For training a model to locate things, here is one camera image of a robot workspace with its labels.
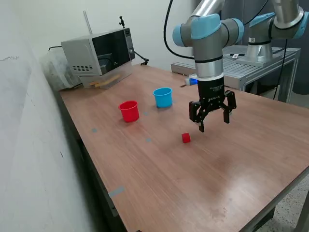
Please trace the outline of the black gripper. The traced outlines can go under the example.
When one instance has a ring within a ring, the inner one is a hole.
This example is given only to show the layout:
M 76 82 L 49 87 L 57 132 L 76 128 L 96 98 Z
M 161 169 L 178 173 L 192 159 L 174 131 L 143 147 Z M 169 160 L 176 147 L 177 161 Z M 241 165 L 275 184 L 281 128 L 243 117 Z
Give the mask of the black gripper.
M 209 112 L 222 108 L 224 122 L 230 123 L 230 113 L 236 109 L 235 93 L 231 90 L 225 91 L 224 78 L 216 80 L 198 81 L 199 101 L 189 102 L 189 118 L 198 124 L 200 132 L 204 132 L 204 119 Z

